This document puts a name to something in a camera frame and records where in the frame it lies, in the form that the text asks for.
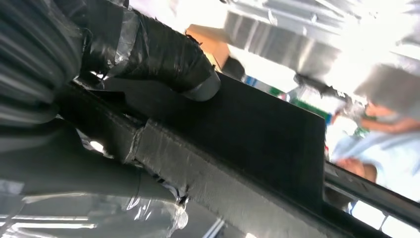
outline light blue shirt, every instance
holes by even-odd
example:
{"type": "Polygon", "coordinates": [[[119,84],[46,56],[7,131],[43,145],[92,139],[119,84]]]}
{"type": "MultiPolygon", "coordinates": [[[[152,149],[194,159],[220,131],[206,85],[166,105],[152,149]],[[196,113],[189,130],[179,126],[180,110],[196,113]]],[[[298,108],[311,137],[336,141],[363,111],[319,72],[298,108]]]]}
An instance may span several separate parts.
{"type": "Polygon", "coordinates": [[[420,201],[420,131],[403,134],[370,132],[365,138],[343,136],[332,149],[331,162],[354,157],[376,167],[376,183],[420,201]]]}

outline person's arm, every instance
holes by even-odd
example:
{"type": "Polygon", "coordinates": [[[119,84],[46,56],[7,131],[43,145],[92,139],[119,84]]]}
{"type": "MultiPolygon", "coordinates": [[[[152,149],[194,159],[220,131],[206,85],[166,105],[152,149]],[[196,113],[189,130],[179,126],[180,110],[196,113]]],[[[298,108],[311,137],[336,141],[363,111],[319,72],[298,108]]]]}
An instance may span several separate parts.
{"type": "Polygon", "coordinates": [[[377,122],[369,119],[362,119],[361,126],[369,129],[387,133],[401,133],[420,129],[420,121],[405,118],[395,124],[377,122]]]}

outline black duct tape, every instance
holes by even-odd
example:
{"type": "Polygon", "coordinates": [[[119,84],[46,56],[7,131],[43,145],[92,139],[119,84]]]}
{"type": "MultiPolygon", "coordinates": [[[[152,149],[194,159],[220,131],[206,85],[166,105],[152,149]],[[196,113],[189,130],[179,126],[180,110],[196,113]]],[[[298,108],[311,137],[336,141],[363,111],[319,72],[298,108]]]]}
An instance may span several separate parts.
{"type": "Polygon", "coordinates": [[[55,0],[87,40],[83,71],[109,77],[159,81],[195,101],[220,88],[200,45],[159,21],[126,8],[122,0],[55,0]]]}

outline cable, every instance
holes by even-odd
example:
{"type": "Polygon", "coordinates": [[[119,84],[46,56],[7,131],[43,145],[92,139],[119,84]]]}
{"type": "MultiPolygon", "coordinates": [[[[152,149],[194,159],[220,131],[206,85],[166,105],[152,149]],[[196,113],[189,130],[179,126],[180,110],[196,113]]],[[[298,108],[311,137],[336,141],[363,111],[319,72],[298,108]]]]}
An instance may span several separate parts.
{"type": "Polygon", "coordinates": [[[0,28],[0,126],[49,122],[79,73],[83,32],[43,0],[0,1],[0,28]]]}

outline cardboard box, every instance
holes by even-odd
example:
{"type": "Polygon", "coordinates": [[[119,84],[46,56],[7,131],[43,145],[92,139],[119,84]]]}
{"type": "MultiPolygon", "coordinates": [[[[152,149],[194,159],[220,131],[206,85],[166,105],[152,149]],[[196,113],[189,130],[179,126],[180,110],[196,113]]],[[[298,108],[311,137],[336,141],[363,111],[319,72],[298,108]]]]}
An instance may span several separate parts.
{"type": "Polygon", "coordinates": [[[221,71],[229,57],[229,48],[226,43],[229,39],[223,35],[222,29],[190,25],[185,34],[201,43],[204,54],[216,66],[216,70],[221,71]]]}

